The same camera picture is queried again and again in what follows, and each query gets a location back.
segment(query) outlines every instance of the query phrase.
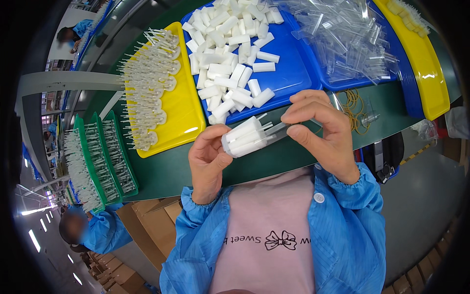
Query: hand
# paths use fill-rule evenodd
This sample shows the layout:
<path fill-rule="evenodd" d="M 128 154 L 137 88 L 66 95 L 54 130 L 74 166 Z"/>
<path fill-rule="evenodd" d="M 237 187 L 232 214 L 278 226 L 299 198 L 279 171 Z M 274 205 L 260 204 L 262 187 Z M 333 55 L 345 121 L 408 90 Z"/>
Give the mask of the hand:
<path fill-rule="evenodd" d="M 222 135 L 231 128 L 226 125 L 207 127 L 197 136 L 189 149 L 189 167 L 193 179 L 193 201 L 209 204 L 222 187 L 222 170 L 232 163 L 233 158 L 222 148 Z"/>
<path fill-rule="evenodd" d="M 323 138 L 303 125 L 289 127 L 287 134 L 310 151 L 321 166 L 338 180 L 348 185 L 356 183 L 360 173 L 354 161 L 348 117 L 331 105 L 323 91 L 300 91 L 291 96 L 290 101 L 293 105 L 281 116 L 281 121 L 296 124 L 315 118 L 323 124 Z"/>

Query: white button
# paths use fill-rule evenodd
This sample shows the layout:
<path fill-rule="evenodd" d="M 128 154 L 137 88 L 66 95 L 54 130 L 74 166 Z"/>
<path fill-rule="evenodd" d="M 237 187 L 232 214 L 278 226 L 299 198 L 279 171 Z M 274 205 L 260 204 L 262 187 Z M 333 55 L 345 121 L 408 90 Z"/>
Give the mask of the white button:
<path fill-rule="evenodd" d="M 315 193 L 313 195 L 313 199 L 315 200 L 315 202 L 317 203 L 323 203 L 325 202 L 325 196 L 323 196 L 323 194 L 321 193 Z"/>

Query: green tray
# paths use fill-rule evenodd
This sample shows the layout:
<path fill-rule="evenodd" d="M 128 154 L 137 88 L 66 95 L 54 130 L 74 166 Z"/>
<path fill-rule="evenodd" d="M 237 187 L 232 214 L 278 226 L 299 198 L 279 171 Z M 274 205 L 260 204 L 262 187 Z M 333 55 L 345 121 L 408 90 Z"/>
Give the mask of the green tray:
<path fill-rule="evenodd" d="M 96 112 L 90 119 L 90 124 L 92 123 L 96 123 L 98 127 L 98 137 L 100 138 L 101 150 L 103 151 L 104 160 L 106 161 L 106 166 L 108 167 L 114 186 L 116 187 L 117 193 L 119 194 L 118 198 L 115 198 L 111 201 L 107 201 L 106 199 L 106 205 L 121 203 L 122 197 L 124 196 L 124 191 L 122 190 L 121 185 L 119 184 L 118 175 L 116 174 L 116 171 L 114 170 L 114 167 L 111 162 L 110 152 L 108 151 L 108 146 L 106 144 L 106 140 L 104 139 L 103 123 L 101 122 L 101 118 Z"/>
<path fill-rule="evenodd" d="M 135 178 L 134 170 L 132 169 L 131 162 L 129 161 L 129 158 L 127 156 L 127 152 L 125 150 L 125 144 L 121 135 L 121 129 L 119 128 L 119 122 L 116 119 L 116 115 L 114 114 L 114 111 L 111 110 L 104 120 L 112 120 L 114 122 L 114 128 L 116 129 L 117 140 L 119 141 L 119 148 L 121 149 L 121 153 L 124 158 L 125 165 L 127 167 L 127 170 L 129 171 L 129 174 L 131 175 L 132 182 L 134 183 L 134 186 L 135 186 L 135 190 L 126 193 L 123 197 L 135 196 L 139 194 L 139 183 L 137 182 Z"/>
<path fill-rule="evenodd" d="M 75 117 L 75 123 L 73 124 L 73 128 L 78 129 L 78 134 L 80 136 L 80 144 L 82 146 L 82 151 L 83 151 L 83 157 L 85 158 L 85 164 L 88 169 L 88 172 L 90 173 L 90 178 L 93 182 L 96 193 L 98 193 L 98 196 L 100 197 L 100 200 L 101 200 L 102 207 L 93 209 L 94 213 L 98 213 L 104 210 L 105 203 L 107 200 L 106 200 L 106 196 L 104 195 L 103 188 L 100 185 L 100 181 L 98 180 L 98 176 L 96 175 L 96 171 L 94 169 L 93 162 L 90 157 L 90 150 L 88 149 L 88 143 L 86 142 L 85 126 L 83 123 L 83 119 L 81 119 L 78 116 L 78 114 Z"/>

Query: factory floor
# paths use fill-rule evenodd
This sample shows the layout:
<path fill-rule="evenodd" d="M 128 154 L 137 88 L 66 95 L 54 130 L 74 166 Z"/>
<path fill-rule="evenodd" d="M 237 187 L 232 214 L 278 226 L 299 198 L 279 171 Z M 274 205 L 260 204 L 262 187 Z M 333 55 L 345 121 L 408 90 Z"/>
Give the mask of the factory floor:
<path fill-rule="evenodd" d="M 404 158 L 427 144 L 409 128 L 402 133 Z M 387 250 L 386 285 L 414 266 L 434 246 L 457 212 L 464 184 L 463 167 L 442 155 L 442 142 L 439 142 L 402 165 L 398 175 L 381 186 Z M 158 286 L 159 272 L 135 242 L 113 254 L 148 283 Z"/>

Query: blue anti-static coat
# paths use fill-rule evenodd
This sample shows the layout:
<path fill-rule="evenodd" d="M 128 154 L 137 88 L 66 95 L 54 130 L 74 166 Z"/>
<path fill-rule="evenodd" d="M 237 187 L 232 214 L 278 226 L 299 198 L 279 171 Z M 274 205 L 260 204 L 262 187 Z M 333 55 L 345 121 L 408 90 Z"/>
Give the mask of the blue anti-static coat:
<path fill-rule="evenodd" d="M 312 200 L 307 215 L 317 294 L 378 294 L 384 285 L 383 200 L 367 166 L 359 163 L 358 167 L 360 178 L 354 185 L 341 183 L 320 165 L 313 168 L 314 193 L 324 196 L 322 203 Z M 222 189 L 212 203 L 197 205 L 191 199 L 192 189 L 183 189 L 176 246 L 160 274 L 163 294 L 206 293 L 209 289 L 227 233 L 231 191 Z"/>
<path fill-rule="evenodd" d="M 82 20 L 81 22 L 79 22 L 78 24 L 76 24 L 72 30 L 74 30 L 77 35 L 80 37 L 80 38 L 83 38 L 83 35 L 85 34 L 85 31 L 86 31 L 86 28 L 91 26 L 91 24 L 93 23 L 93 20 L 91 19 L 84 19 Z M 73 45 L 75 45 L 75 42 L 74 41 L 70 41 L 69 44 L 72 46 L 73 48 Z"/>
<path fill-rule="evenodd" d="M 93 252 L 106 254 L 131 242 L 131 235 L 116 213 L 122 206 L 120 203 L 112 204 L 104 211 L 92 212 L 94 217 L 88 222 L 80 243 Z"/>

